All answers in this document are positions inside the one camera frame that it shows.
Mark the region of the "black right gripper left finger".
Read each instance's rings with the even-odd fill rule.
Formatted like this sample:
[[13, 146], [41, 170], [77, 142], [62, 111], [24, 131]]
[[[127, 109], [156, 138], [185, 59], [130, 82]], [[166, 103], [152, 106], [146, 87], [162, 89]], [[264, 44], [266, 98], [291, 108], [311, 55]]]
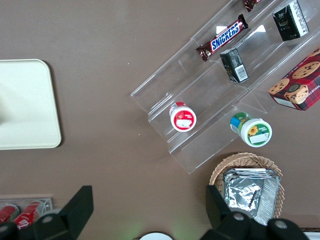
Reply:
[[92, 186], [84, 185], [59, 213], [44, 215], [20, 230], [13, 222], [2, 223], [0, 238], [2, 240], [76, 240], [93, 210]]

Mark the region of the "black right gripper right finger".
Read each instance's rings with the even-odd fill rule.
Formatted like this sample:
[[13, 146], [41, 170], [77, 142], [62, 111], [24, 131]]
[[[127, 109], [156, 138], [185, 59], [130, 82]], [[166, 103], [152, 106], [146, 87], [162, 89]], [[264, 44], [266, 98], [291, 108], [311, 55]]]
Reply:
[[305, 240], [307, 236], [294, 222], [273, 218], [262, 225], [245, 213], [231, 211], [214, 185], [206, 187], [206, 212], [211, 224], [205, 240]]

